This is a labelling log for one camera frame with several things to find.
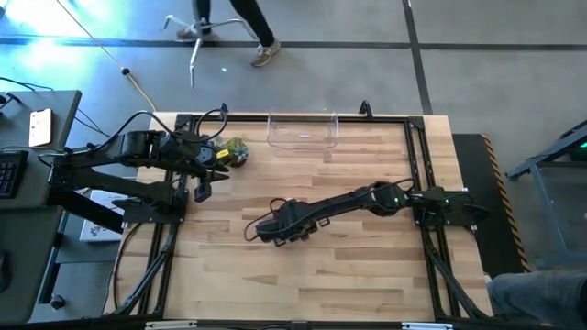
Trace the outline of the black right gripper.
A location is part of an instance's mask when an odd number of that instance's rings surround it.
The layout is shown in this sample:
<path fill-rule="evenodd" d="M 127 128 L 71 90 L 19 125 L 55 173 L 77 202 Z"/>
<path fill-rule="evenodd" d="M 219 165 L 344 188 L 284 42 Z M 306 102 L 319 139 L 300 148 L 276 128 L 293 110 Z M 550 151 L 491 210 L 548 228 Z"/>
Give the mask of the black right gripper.
<path fill-rule="evenodd" d="M 305 241 L 318 229 L 319 209 L 317 203 L 286 201 L 272 213 L 272 218 L 255 225 L 256 236 L 262 242 L 275 246 Z"/>

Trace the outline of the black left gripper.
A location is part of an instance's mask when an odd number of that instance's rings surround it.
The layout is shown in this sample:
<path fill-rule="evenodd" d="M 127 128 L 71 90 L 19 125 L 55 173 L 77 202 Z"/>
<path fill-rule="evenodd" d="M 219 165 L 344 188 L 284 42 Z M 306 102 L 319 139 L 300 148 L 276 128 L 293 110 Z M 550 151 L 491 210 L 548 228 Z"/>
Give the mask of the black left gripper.
<path fill-rule="evenodd" d="M 229 176 L 222 173 L 228 173 L 229 168 L 223 164 L 216 164 L 214 160 L 212 163 L 201 163 L 197 160 L 184 160 L 181 162 L 181 173 L 191 178 L 199 178 L 205 182 L 220 182 L 228 180 Z"/>

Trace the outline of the clear plastic basket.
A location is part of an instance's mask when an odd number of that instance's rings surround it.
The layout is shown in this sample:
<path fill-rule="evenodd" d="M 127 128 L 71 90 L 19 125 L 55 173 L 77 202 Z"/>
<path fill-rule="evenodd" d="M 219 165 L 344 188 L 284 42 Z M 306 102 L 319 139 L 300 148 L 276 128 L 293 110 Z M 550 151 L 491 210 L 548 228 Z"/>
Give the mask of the clear plastic basket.
<path fill-rule="evenodd" d="M 276 157 L 329 157 L 339 142 L 338 114 L 269 113 L 266 141 Z"/>

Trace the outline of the potted succulent plant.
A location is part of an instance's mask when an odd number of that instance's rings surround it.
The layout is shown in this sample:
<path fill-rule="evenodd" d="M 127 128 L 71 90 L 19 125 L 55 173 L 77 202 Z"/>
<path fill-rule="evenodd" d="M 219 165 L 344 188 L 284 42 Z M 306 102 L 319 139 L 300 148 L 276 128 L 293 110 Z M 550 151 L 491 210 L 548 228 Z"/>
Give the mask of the potted succulent plant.
<path fill-rule="evenodd" d="M 232 137 L 229 139 L 218 137 L 216 139 L 216 146 L 219 147 L 219 150 L 228 149 L 231 153 L 230 159 L 218 160 L 225 166 L 238 168 L 243 166 L 249 158 L 249 147 L 240 137 Z"/>

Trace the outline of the metal chair base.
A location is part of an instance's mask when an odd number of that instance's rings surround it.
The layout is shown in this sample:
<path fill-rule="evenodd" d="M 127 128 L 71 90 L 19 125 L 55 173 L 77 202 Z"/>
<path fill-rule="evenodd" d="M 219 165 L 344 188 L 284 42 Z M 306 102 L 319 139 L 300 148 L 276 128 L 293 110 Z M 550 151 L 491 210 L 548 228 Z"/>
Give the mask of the metal chair base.
<path fill-rule="evenodd" d="M 195 62 L 197 59 L 199 49 L 204 44 L 203 31 L 206 28 L 218 28 L 218 27 L 222 27 L 222 26 L 226 26 L 226 25 L 237 24 L 237 25 L 240 25 L 249 34 L 249 36 L 253 40 L 258 39 L 257 35 L 253 32 L 253 30 L 250 28 L 250 26 L 241 18 L 232 18 L 232 19 L 223 20 L 223 21 L 216 22 L 216 23 L 208 23 L 208 24 L 204 24 L 202 21 L 195 21 L 194 23 L 188 24 L 186 22 L 183 22 L 180 18 L 178 18 L 174 15 L 167 15 L 165 17 L 165 21 L 164 21 L 164 24 L 161 29 L 162 30 L 166 29 L 170 25 L 171 22 L 174 22 L 175 24 L 180 25 L 183 28 L 187 28 L 190 32 L 197 34 L 197 38 L 194 42 L 192 55 L 191 55 L 191 58 L 189 61 L 190 87 L 192 89 L 194 88 L 194 85 L 195 85 L 194 66 L 195 66 Z"/>

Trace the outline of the white printed booklet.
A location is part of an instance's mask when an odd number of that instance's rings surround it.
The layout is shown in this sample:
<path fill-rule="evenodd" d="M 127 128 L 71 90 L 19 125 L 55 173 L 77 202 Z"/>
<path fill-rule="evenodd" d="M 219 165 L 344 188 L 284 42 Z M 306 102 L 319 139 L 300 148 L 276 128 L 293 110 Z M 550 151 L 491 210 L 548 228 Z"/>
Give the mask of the white printed booklet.
<path fill-rule="evenodd" d="M 98 204 L 109 208 L 119 215 L 124 214 L 124 211 L 118 206 L 115 206 L 113 201 L 126 199 L 127 197 L 125 195 L 114 192 L 91 190 L 89 197 L 91 201 L 97 202 Z M 101 227 L 92 221 L 84 219 L 79 240 L 86 243 L 100 243 L 119 241 L 121 237 L 121 234 Z"/>

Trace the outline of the black desk support beam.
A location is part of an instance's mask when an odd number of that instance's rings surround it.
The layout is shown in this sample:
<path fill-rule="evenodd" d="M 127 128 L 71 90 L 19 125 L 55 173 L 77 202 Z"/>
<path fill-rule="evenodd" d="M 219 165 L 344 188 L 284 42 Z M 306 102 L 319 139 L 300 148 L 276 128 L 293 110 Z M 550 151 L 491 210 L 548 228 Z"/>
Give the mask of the black desk support beam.
<path fill-rule="evenodd" d="M 61 206 L 67 212 L 92 221 L 118 234 L 123 233 L 123 216 L 75 191 L 50 191 L 47 205 Z"/>

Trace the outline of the person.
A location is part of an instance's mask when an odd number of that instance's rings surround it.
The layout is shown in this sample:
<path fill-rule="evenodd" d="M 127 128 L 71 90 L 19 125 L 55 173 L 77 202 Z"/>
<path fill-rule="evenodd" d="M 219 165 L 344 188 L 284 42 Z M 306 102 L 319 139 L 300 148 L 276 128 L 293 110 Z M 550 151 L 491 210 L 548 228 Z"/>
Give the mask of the person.
<path fill-rule="evenodd" d="M 587 270 L 504 273 L 485 284 L 501 319 L 587 330 Z"/>
<path fill-rule="evenodd" d="M 211 0 L 191 0 L 193 22 L 210 23 Z M 263 15 L 257 0 L 229 0 L 236 13 L 249 25 L 259 40 L 256 54 L 251 60 L 253 67 L 262 67 L 268 64 L 280 50 L 280 41 L 274 37 L 265 15 Z"/>

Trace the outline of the white smartphone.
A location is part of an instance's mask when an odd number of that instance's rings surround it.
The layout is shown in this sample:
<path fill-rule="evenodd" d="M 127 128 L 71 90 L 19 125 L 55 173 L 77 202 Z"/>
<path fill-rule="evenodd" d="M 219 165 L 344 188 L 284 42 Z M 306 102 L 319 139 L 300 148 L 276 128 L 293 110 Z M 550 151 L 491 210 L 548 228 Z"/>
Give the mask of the white smartphone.
<path fill-rule="evenodd" d="M 28 145 L 41 147 L 49 145 L 52 141 L 52 110 L 33 111 L 29 116 Z"/>

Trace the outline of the grey side desk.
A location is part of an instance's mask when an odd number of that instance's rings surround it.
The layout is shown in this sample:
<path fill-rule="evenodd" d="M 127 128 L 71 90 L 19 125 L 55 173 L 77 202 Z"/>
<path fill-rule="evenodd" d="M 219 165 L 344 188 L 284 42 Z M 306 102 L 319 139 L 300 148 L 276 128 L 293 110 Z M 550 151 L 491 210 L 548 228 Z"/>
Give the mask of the grey side desk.
<path fill-rule="evenodd" d="M 0 151 L 23 149 L 27 169 L 14 199 L 0 199 L 0 250 L 8 255 L 10 284 L 0 292 L 0 325 L 24 324 L 30 318 L 45 273 L 57 227 L 59 206 L 47 206 L 49 168 L 38 154 L 66 145 L 82 98 L 78 90 L 15 92 L 2 109 Z M 30 114 L 51 111 L 51 138 L 41 150 L 29 147 Z"/>

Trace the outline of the black hazard-striped floor mat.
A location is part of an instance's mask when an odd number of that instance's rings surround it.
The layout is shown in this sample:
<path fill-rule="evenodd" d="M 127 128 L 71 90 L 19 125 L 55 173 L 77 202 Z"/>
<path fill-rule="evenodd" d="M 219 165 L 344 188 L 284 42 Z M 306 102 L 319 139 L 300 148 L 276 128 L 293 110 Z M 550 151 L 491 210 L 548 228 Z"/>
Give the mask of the black hazard-striped floor mat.
<path fill-rule="evenodd" d="M 493 277 L 535 270 L 522 243 L 492 141 L 483 134 L 455 134 L 453 142 L 465 188 L 476 204 L 490 211 L 475 234 L 483 270 Z"/>

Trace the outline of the black keyboard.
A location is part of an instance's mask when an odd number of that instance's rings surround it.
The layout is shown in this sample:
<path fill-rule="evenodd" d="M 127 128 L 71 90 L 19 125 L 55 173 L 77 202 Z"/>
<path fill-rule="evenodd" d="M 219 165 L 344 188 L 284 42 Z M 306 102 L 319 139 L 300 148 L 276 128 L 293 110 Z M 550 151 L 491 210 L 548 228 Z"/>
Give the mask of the black keyboard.
<path fill-rule="evenodd" d="M 0 151 L 0 199 L 14 199 L 28 161 L 25 150 Z"/>

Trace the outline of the blue-grey metal cart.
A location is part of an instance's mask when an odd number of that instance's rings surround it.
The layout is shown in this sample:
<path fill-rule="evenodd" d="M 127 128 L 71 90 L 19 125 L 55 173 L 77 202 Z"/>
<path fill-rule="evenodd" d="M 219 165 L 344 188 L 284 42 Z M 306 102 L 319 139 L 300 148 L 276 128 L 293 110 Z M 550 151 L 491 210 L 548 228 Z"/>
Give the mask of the blue-grey metal cart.
<path fill-rule="evenodd" d="M 536 266 L 587 264 L 587 119 L 507 171 L 505 177 L 514 182 L 527 174 L 536 187 L 554 248 L 538 258 Z"/>

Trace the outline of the black aluminium table frame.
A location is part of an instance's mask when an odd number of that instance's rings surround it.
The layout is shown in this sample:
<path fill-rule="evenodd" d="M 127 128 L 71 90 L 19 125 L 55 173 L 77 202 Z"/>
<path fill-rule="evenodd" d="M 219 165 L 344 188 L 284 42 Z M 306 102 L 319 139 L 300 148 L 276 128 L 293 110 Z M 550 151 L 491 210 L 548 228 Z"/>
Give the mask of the black aluminium table frame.
<path fill-rule="evenodd" d="M 426 259 L 415 211 L 341 214 L 276 247 L 252 221 L 287 198 L 315 202 L 376 181 L 462 186 L 444 116 L 232 114 L 247 163 L 191 203 L 179 230 L 167 319 L 430 321 L 464 314 Z"/>

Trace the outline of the silver metal bracket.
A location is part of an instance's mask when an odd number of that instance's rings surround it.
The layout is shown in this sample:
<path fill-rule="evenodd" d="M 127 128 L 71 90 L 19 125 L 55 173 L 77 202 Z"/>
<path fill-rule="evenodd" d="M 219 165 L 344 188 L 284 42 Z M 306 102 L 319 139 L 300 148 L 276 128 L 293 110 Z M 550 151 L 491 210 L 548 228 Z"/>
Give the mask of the silver metal bracket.
<path fill-rule="evenodd" d="M 452 324 L 402 322 L 402 330 L 454 330 Z"/>
<path fill-rule="evenodd" d="M 146 322 L 144 330 L 196 330 L 198 323 L 193 320 L 159 320 Z"/>

